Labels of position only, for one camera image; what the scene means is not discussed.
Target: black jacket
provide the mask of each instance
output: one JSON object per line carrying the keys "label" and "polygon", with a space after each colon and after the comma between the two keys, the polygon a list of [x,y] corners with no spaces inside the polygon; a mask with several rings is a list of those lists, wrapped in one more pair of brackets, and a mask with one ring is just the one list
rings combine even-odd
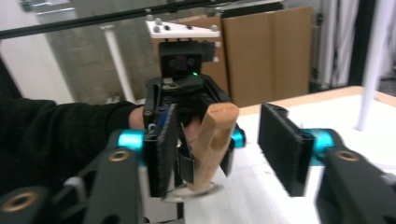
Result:
{"label": "black jacket", "polygon": [[105,148],[112,131],[128,129],[136,105],[67,104],[0,96],[0,197],[47,186],[52,193]]}

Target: black horizontal bar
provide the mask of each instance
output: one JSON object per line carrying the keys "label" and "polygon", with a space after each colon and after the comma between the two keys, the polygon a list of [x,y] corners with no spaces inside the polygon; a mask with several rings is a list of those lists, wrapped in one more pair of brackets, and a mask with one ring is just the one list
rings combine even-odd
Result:
{"label": "black horizontal bar", "polygon": [[[215,5],[215,4],[234,2],[234,1],[235,0],[233,0],[233,1],[226,1],[226,0],[216,0],[216,1],[193,0],[193,1],[190,1],[190,0],[186,0],[183,2],[175,2],[172,4],[160,5],[160,6],[156,6],[156,7],[147,7],[147,8],[149,8],[151,10],[151,12],[149,14],[155,15],[155,14],[166,13],[166,12],[169,12],[170,10],[173,11],[174,9],[184,10],[184,9],[190,9],[190,8],[195,8],[195,7],[207,7],[207,6],[211,6],[211,5]],[[146,11],[147,8],[139,8],[139,9],[116,12],[116,13],[111,13],[111,14],[106,14],[106,15],[93,16],[93,17],[89,17],[89,18],[81,18],[81,19],[75,19],[75,20],[70,20],[70,21],[58,21],[58,22],[53,22],[53,23],[48,23],[48,24],[41,24],[41,25],[36,25],[36,26],[28,26],[28,27],[16,28],[16,29],[11,29],[11,30],[5,30],[5,31],[0,32],[0,39],[10,39],[10,38],[26,36],[26,35],[38,35],[38,34],[44,34],[44,33],[48,33],[48,32],[67,30],[67,29],[95,25],[95,24],[101,24],[101,23],[106,23],[106,22],[123,21],[123,20],[138,18],[138,17],[144,17],[144,16],[148,15],[148,13]]]}

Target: brown cardboard box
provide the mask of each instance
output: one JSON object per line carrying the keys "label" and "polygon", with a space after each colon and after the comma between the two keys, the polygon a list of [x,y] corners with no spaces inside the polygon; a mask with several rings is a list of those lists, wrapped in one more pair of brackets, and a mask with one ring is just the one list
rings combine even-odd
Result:
{"label": "brown cardboard box", "polygon": [[[212,25],[217,25],[219,30],[221,30],[221,18],[219,17],[207,18],[205,16],[202,16],[202,17],[193,17],[193,18],[188,18],[179,21],[171,21],[171,22],[202,27],[207,29],[210,29]],[[216,53],[215,53],[215,56],[218,57],[219,61],[215,63],[203,63],[201,73],[211,76],[213,80],[219,85],[219,87],[228,93],[229,89],[228,89],[228,80],[227,80],[222,34],[220,37],[216,37],[216,38],[194,38],[193,40],[198,40],[200,42],[203,40],[207,40],[210,42],[219,42],[219,47],[216,48]],[[152,39],[154,50],[157,56],[157,61],[158,61],[158,44],[163,41],[164,39]]]}
{"label": "brown cardboard box", "polygon": [[297,7],[222,20],[236,105],[308,93],[312,14]]}

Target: wooden handle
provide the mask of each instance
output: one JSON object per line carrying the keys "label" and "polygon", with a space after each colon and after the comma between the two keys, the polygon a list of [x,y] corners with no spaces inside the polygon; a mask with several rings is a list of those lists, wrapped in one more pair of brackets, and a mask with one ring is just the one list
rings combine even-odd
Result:
{"label": "wooden handle", "polygon": [[197,191],[209,187],[224,154],[230,145],[239,108],[231,103],[210,105],[201,123],[196,140],[192,143],[194,156],[194,183],[187,184]]}

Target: person's arm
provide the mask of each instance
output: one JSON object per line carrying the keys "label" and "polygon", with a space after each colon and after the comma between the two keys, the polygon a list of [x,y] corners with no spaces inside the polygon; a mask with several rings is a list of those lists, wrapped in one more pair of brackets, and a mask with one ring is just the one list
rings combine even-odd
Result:
{"label": "person's arm", "polygon": [[56,178],[75,175],[116,129],[144,128],[142,107],[9,100],[0,97],[0,146]]}

